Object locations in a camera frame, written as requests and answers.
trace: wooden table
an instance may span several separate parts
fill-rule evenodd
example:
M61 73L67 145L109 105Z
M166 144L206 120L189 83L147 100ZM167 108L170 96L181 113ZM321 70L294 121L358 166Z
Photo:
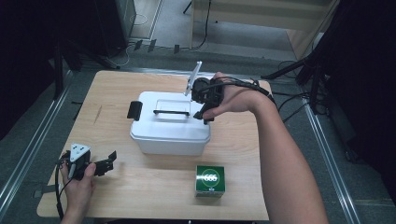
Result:
M192 47L194 21L206 21L209 0L191 2ZM296 58L301 59L318 33L326 31L338 3L339 0L216 0L211 3L209 19L288 29Z
M267 220L254 117L228 113L211 122L201 156L150 155L130 136L131 101L142 91L183 92L187 76L101 71L87 94L64 146L91 147L92 161L117 150L114 170L96 177L88 217ZM224 166L226 192L220 199L195 198L197 165ZM52 175L49 185L54 184ZM66 198L62 197L64 209ZM43 195L41 217L57 217L54 193Z

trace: black handle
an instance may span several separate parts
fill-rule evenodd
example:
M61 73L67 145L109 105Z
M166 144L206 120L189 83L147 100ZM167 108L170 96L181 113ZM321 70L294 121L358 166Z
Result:
M127 119L134 119L138 121L140 119L140 113L142 112L143 103L140 101L132 101L129 105Z
M172 111L172 110L153 110L154 114L184 114L186 116L189 116L190 113L187 111Z

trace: person's left hand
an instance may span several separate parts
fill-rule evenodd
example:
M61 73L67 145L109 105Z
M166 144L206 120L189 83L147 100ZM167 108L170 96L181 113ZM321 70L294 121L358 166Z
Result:
M62 223L80 223L90 208L90 200L94 190L93 176L96 164L91 163L84 172L84 177L78 181L76 179L65 187L67 196L67 208ZM69 182L67 165L64 163L61 169L64 185Z

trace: green box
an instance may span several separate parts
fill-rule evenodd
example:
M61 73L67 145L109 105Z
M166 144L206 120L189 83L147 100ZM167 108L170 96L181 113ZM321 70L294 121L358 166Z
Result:
M195 197L221 198L224 192L224 167L198 165L195 178Z

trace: cord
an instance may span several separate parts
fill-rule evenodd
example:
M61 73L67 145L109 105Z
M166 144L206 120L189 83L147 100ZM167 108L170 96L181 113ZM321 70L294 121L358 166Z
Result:
M204 40L202 41L202 43L197 46L197 47L193 47L193 48L182 48L182 49L188 49L188 50L198 50L201 48L201 46L206 42L206 38L207 38L207 23L209 21L209 12L210 12L210 6L212 5L212 1L209 1L209 7L207 8L207 15L206 15L206 22L205 22L205 37Z
M73 178L69 179L69 181L67 181L67 183L64 185L64 187L61 189L61 192L59 193L59 196L62 196L62 192L64 192L64 189L66 188L66 186L72 182Z
M114 63L114 62L112 62L108 57L106 57L107 60L108 60L109 62L111 62L112 64L116 65L116 66L124 66L124 65L126 65L126 64L130 61L130 56L129 56L129 53L128 53L128 48L125 49L125 54L127 55L127 61L126 61L126 63L123 63L123 64Z
M237 87L244 87L244 88L252 89L254 91L259 91L263 95L267 96L276 105L276 102L275 102L274 97L272 96L272 94L269 91L267 91L266 89L261 88L260 87L260 83L257 80L253 80L253 83L242 81L242 80L240 80L238 78L235 78L235 77L217 77L217 78L215 78L215 80L220 79L220 78L230 78L230 79L233 79L235 81L234 82L220 82L220 83L208 85L208 86L203 87L200 90L198 90L197 93L199 94L199 93L202 93L203 91L206 91L206 90L209 90L211 88L218 87L218 86L231 86L231 85L234 85L234 86L237 86Z
M130 23L132 23L133 21L132 21L132 18L133 17L135 17L136 18L136 16L141 16L141 17L143 17L143 18L145 18L146 20L145 21L143 21L143 22L140 22L140 23L134 23L134 25L143 25L143 24L146 24L146 22L148 22L148 17L147 16L145 16L145 15L142 15L142 14L136 14L136 15L133 15L131 18L129 18L129 22Z
M278 70L278 71L280 70L280 65L281 65L282 63L296 63L296 62L295 62L295 61L283 61L283 62L281 62L281 63L279 63L279 64L277 65L277 70ZM295 69L293 69L293 73L294 73L295 77L290 77L290 76L288 76L288 74L284 74L283 76L289 77L289 78L296 78L296 77L297 77L297 74L296 74Z
M289 115L288 117L286 117L285 119L283 119L282 121L284 123L286 123L286 121L288 121L289 119L291 119L294 115L296 115L298 112L300 112L306 105L308 105L309 103L305 103L302 106L300 106L297 110L295 110L291 115Z
M62 209L61 194L59 193L59 167L62 166L63 161L59 160L56 164L55 170L55 195L56 195L56 209L58 210L59 218L64 218L64 210Z
M280 112L280 109L283 107L283 105L285 105L287 102L289 102L289 101L291 101L292 99L295 99L295 98L297 98L297 97L302 97L302 98L308 98L309 97L309 92L303 92L303 93L300 93L300 94L295 94L295 95L292 95L289 99L287 99L287 100L285 100L280 106L279 106L279 108L277 109L277 112Z

